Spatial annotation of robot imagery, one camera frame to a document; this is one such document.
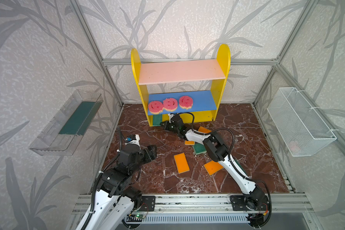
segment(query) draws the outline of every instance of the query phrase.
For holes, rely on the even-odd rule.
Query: pink sponge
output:
[[[193,99],[189,96],[182,96],[179,99],[179,105],[181,108],[190,109],[193,106]]]
[[[148,104],[148,109],[152,114],[159,114],[164,111],[164,105],[161,102],[154,100]]]
[[[178,101],[175,98],[166,98],[164,100],[164,109],[173,112],[178,108]]]

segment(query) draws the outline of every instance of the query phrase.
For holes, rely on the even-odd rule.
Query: leaf pattern wallpaper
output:
[[[76,152],[29,150],[75,89],[104,100]],[[120,110],[67,1],[0,0],[0,230],[64,229]]]
[[[282,65],[345,136],[345,0],[320,0]],[[345,156],[332,143],[310,157],[289,153],[267,107],[279,87],[276,74],[258,102],[260,116],[297,192],[305,192],[326,230],[345,229]]]
[[[306,1],[79,0],[103,58],[276,58]],[[108,66],[125,103],[140,103],[131,66]],[[250,103],[270,66],[231,66],[224,103]],[[209,90],[211,81],[148,85],[150,94]]]

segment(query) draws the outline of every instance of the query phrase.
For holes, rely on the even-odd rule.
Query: pink shelf board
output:
[[[216,59],[142,64],[139,85],[225,79]]]

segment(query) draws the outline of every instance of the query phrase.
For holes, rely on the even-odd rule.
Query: black mounting plate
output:
[[[155,196],[142,196],[142,204],[145,203],[146,205],[142,205],[138,211],[143,212],[151,212],[154,211],[156,197]]]
[[[268,201],[268,197],[265,196],[265,203],[268,205],[269,204],[269,201]],[[231,195],[230,196],[230,202],[231,202],[231,206],[232,206],[232,210],[233,211],[253,211],[253,210],[250,210],[249,208],[247,208],[247,206],[245,206],[245,203],[244,203],[244,196],[243,195]],[[266,210],[266,205],[264,204],[261,204],[260,206],[260,209],[262,211],[265,211]]]

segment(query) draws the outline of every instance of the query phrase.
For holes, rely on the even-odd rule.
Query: red marble floor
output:
[[[184,145],[184,140],[173,132],[160,127],[149,127],[141,104],[126,104],[121,114],[119,126],[124,136],[139,134],[140,145],[157,146],[155,161],[142,166],[138,182],[133,186],[143,193],[241,193],[239,186],[226,170],[209,176],[203,165],[211,159],[207,154],[195,155],[192,146]],[[258,120],[250,104],[221,104],[216,121],[195,123],[194,128],[203,126],[207,129],[226,127],[235,135],[232,155],[244,168],[247,175],[267,183],[270,192],[288,192],[281,172],[271,153]],[[231,135],[219,131],[227,145],[231,144]],[[115,156],[119,138],[115,132],[104,166]],[[190,170],[178,173],[174,155],[185,153]]]

